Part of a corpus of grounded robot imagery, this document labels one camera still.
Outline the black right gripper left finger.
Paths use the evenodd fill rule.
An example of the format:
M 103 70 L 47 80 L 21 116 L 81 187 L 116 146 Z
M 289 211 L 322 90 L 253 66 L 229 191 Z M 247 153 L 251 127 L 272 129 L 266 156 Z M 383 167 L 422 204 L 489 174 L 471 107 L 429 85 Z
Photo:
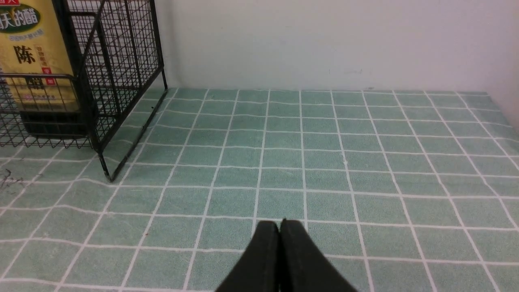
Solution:
M 277 292 L 279 229 L 273 221 L 260 221 L 244 253 L 217 292 Z

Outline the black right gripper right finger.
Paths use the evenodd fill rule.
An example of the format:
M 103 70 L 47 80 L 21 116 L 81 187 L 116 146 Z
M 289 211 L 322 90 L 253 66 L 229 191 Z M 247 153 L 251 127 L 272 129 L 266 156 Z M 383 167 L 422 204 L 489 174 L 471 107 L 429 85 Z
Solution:
M 281 292 L 356 292 L 317 248 L 297 220 L 280 225 Z

